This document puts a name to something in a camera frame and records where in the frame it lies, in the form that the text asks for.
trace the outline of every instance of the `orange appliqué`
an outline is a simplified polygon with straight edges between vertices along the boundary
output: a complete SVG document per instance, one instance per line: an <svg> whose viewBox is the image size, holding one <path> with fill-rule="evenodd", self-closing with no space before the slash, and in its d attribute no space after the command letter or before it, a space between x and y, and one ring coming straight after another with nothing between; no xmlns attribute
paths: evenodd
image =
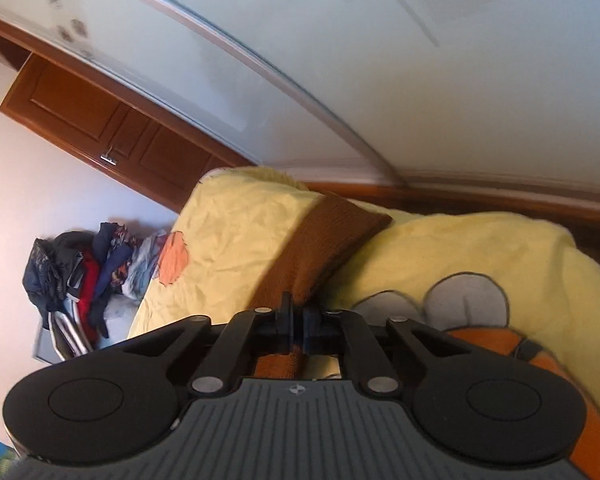
<svg viewBox="0 0 600 480"><path fill-rule="evenodd" d="M457 328L450 330L449 333L453 337L500 355L509 355L522 339L508 328Z"/></svg>
<svg viewBox="0 0 600 480"><path fill-rule="evenodd" d="M171 285L182 274L189 263L189 253L181 231L169 234L158 259L158 280Z"/></svg>
<svg viewBox="0 0 600 480"><path fill-rule="evenodd" d="M570 380L567 373L547 352L540 352L529 362ZM600 413L586 395L583 397L587 403L587 420L571 453L571 462L590 480L600 480Z"/></svg>

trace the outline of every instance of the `fabric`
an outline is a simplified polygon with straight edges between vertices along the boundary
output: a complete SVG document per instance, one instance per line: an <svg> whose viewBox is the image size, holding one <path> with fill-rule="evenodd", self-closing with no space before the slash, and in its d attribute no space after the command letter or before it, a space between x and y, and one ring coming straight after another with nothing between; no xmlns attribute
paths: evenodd
<svg viewBox="0 0 600 480"><path fill-rule="evenodd" d="M120 244L107 258L103 266L100 268L100 274L98 276L98 282L93 293L94 298L99 298L104 290L111 284L111 276L113 272L117 271L123 264L125 264L134 250L127 244Z"/></svg>
<svg viewBox="0 0 600 480"><path fill-rule="evenodd" d="M172 229L187 265L152 280L130 336L193 314L228 322L245 309L289 233L319 197L269 170L227 170L196 186ZM321 288L325 308L351 308L384 290L422 305L453 274L483 274L507 297L509 327L551 351L600 407L600 266L570 233L510 213L419 216L354 202L394 219Z"/></svg>
<svg viewBox="0 0 600 480"><path fill-rule="evenodd" d="M360 314L367 324L385 326L391 316L402 316L423 323L423 316L410 298L397 290L384 290L360 301L352 310Z"/></svg>
<svg viewBox="0 0 600 480"><path fill-rule="evenodd" d="M113 254L119 256L119 248L124 246L130 247L132 253L111 272L110 286L115 292L121 291L122 284L125 283L126 276L128 275L128 266L133 258L133 255L138 250L138 239L128 233L126 225L121 225L118 226L116 231L113 233L107 262L113 256Z"/></svg>
<svg viewBox="0 0 600 480"><path fill-rule="evenodd" d="M462 272L441 280L424 299L426 323L437 330L508 325L509 305L488 276Z"/></svg>
<svg viewBox="0 0 600 480"><path fill-rule="evenodd" d="M91 243L90 233L70 231L53 241L36 238L22 277L29 301L33 303L48 328L48 313L63 311L64 297L70 286L73 295L79 294L82 250Z"/></svg>
<svg viewBox="0 0 600 480"><path fill-rule="evenodd" d="M109 298L103 314L109 337L98 338L96 348L106 348L107 346L124 341L137 311L137 301L127 298L122 294L113 294Z"/></svg>
<svg viewBox="0 0 600 480"><path fill-rule="evenodd" d="M102 294L91 301L91 309L89 310L89 324L95 327L105 338L109 338L109 330L107 329L107 323L104 320L104 311L106 310L112 295L113 289L110 286L107 286Z"/></svg>
<svg viewBox="0 0 600 480"><path fill-rule="evenodd" d="M82 263L85 267L85 276L80 292L80 301L78 301L79 322L87 341L89 341L89 343L95 343L98 335L94 326L89 322L89 311L91 309L91 301L93 300L96 283L100 274L100 266L89 253L85 253Z"/></svg>
<svg viewBox="0 0 600 480"><path fill-rule="evenodd" d="M122 293L126 297L132 300L144 298L166 239L166 231L160 230L142 241L138 251L131 258L128 276L122 284Z"/></svg>
<svg viewBox="0 0 600 480"><path fill-rule="evenodd" d="M93 254L94 259L99 265L102 265L107 260L107 255L111 247L111 239L118 227L118 224L111 222L100 223L100 230L91 242L91 254Z"/></svg>
<svg viewBox="0 0 600 480"><path fill-rule="evenodd" d="M60 273L62 296L80 296L80 284L84 275L82 252L91 247L93 234L84 231L67 231L53 241L54 259Z"/></svg>
<svg viewBox="0 0 600 480"><path fill-rule="evenodd" d="M290 234L269 266L248 304L277 310L284 292L295 305L304 305L370 238L385 229L389 215L371 213L337 196L321 197ZM258 359L254 375L293 379L301 368L301 352Z"/></svg>
<svg viewBox="0 0 600 480"><path fill-rule="evenodd" d="M157 277L163 285L171 285L189 265L189 252L181 232L170 233L158 258Z"/></svg>
<svg viewBox="0 0 600 480"><path fill-rule="evenodd" d="M22 286L29 301L36 306L42 318L42 326L49 329L48 313L62 310L60 273L54 263L53 245L48 240L36 238L22 277Z"/></svg>

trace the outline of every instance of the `cabinet door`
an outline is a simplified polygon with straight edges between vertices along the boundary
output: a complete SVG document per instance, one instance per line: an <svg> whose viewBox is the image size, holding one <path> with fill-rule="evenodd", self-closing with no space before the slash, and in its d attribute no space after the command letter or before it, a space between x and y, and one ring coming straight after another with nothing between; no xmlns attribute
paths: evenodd
<svg viewBox="0 0 600 480"><path fill-rule="evenodd" d="M171 130L37 56L24 65L0 110L176 211L207 171L249 163L227 147L216 146L216 141L193 126L188 126L190 132Z"/></svg>
<svg viewBox="0 0 600 480"><path fill-rule="evenodd" d="M31 56L1 108L58 146L97 159L128 107L83 79Z"/></svg>

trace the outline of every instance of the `yellow bedspread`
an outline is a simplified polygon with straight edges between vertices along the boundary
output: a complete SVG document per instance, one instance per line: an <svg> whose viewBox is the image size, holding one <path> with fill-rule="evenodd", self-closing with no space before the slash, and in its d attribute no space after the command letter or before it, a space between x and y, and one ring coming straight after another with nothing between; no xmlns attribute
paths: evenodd
<svg viewBox="0 0 600 480"><path fill-rule="evenodd" d="M205 177L173 227L129 335L192 314L229 321L317 196L264 168ZM600 266L567 230L510 213L419 216L356 203L389 213L394 224L328 282L325 306L350 308L382 290L422 304L446 276L485 274L508 297L509 326L553 352L600 406Z"/></svg>

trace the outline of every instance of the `round black pad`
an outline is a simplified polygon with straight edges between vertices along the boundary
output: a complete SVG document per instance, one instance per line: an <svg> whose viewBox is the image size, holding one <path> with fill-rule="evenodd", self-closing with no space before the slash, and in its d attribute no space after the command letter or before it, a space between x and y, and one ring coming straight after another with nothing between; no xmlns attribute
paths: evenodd
<svg viewBox="0 0 600 480"><path fill-rule="evenodd" d="M474 384L466 400L479 415L513 422L532 416L542 405L540 395L531 386L509 380L489 380Z"/></svg>
<svg viewBox="0 0 600 480"><path fill-rule="evenodd" d="M172 385L157 361L95 352L21 380L4 401L14 441L55 463L112 462L165 435L178 413Z"/></svg>
<svg viewBox="0 0 600 480"><path fill-rule="evenodd" d="M487 465L543 463L568 454L586 418L567 380L527 363L464 354L437 360L413 397L433 440Z"/></svg>
<svg viewBox="0 0 600 480"><path fill-rule="evenodd" d="M78 379L58 386L49 407L66 420L88 422L112 415L125 399L117 384L103 379Z"/></svg>

